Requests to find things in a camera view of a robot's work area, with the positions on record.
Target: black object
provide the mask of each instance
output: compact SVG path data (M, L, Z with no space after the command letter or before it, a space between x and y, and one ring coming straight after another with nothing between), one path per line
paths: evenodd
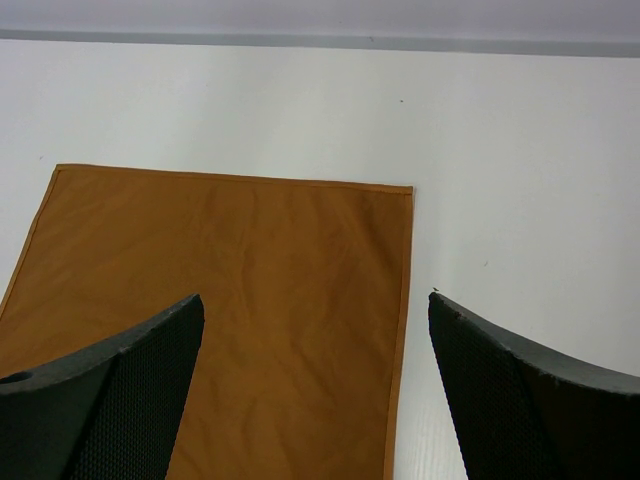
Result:
M166 476L204 328L200 297L0 379L0 479Z
M431 341L471 480L640 478L640 378L429 298Z

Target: brown fabric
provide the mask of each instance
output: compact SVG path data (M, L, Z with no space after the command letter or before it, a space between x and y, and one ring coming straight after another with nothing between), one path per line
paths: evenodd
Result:
M59 166L0 305L0 377L198 292L169 479L390 480L412 205L409 187Z

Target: gray strip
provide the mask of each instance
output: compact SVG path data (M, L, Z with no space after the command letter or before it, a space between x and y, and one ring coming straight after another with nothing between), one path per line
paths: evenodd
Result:
M314 35L242 35L181 33L55 32L2 30L0 39L67 42L235 45L257 47L347 48L420 52L469 52L511 55L639 58L640 43L455 40L397 37L334 37Z

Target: white table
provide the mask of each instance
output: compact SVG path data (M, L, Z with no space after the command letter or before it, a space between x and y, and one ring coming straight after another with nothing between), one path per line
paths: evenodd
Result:
M395 477L463 479L433 287L640 375L640 60L0 41L0 290L57 162L412 184Z

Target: white surface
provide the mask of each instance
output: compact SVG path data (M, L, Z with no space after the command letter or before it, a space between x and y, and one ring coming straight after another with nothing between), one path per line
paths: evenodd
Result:
M0 42L0 288L56 162L413 184L396 478L463 479L432 287L640 375L640 60Z
M0 29L640 42L636 0L0 0Z

